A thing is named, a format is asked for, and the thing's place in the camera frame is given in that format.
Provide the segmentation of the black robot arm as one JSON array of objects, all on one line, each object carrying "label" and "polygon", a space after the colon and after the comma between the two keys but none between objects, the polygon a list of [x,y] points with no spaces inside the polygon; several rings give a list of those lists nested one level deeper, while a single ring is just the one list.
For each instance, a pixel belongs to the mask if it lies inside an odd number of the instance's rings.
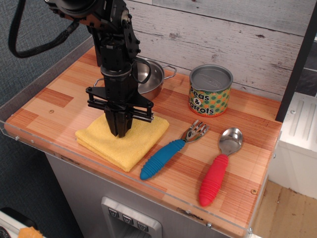
[{"label": "black robot arm", "polygon": [[49,8],[62,18],[86,25],[94,39],[103,87],[88,87],[88,105],[103,110],[111,133],[124,137],[133,119],[151,122],[153,102],[141,96],[138,86],[151,72],[139,78],[138,64],[149,63],[137,56],[132,16],[122,0],[49,0]]}]

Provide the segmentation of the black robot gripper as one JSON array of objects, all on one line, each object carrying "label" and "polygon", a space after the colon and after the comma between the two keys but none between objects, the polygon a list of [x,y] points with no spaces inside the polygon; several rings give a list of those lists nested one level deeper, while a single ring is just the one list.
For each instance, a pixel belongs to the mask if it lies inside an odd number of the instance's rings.
[{"label": "black robot gripper", "polygon": [[153,102],[138,92],[138,83],[129,73],[103,78],[103,87],[88,87],[88,106],[103,110],[111,133],[123,138],[133,119],[152,122]]}]

